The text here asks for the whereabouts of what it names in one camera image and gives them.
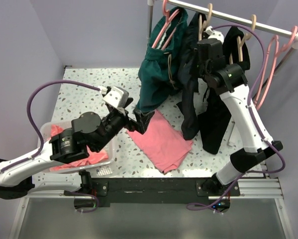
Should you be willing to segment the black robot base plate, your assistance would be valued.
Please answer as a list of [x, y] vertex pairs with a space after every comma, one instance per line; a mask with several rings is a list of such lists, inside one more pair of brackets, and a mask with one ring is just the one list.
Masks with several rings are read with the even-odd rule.
[[239, 196], [238, 183], [215, 185], [211, 178], [91, 178], [66, 196], [95, 196], [100, 207], [111, 204], [208, 204], [209, 197]]

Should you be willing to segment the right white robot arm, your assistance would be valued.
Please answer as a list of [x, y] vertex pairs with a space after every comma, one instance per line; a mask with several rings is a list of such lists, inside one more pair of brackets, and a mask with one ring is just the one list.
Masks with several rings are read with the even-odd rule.
[[243, 143], [242, 149], [231, 154], [230, 161], [203, 184], [205, 189], [221, 196], [234, 180], [279, 154], [283, 144], [274, 140], [266, 130], [250, 98], [244, 70], [237, 63], [226, 63], [221, 41], [215, 38], [198, 41], [196, 54], [203, 80], [225, 103]]

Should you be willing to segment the dark navy shorts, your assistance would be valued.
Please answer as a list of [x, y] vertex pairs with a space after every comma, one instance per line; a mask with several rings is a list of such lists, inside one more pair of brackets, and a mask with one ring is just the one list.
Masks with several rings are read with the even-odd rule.
[[185, 140], [193, 139], [199, 131], [198, 117], [194, 108], [194, 93], [199, 91], [199, 83], [198, 77], [191, 73], [194, 68], [194, 48], [198, 42], [199, 15], [206, 20], [205, 14], [199, 12], [194, 14], [184, 33], [179, 52], [180, 65], [177, 76], [182, 85], [182, 101], [177, 103], [177, 106], [184, 116], [181, 130]]

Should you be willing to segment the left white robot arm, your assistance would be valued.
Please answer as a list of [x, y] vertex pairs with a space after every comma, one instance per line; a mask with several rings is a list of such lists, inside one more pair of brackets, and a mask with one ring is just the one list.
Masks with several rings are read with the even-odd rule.
[[125, 108], [133, 99], [119, 102], [103, 99], [109, 113], [101, 118], [86, 112], [71, 121], [71, 127], [53, 136], [42, 145], [42, 151], [25, 162], [19, 159], [0, 159], [0, 198], [17, 199], [37, 191], [64, 190], [88, 195], [92, 189], [89, 172], [71, 174], [47, 173], [46, 169], [69, 164], [89, 157], [90, 152], [100, 152], [123, 128], [143, 134], [153, 111], [142, 113], [134, 110], [131, 119]]

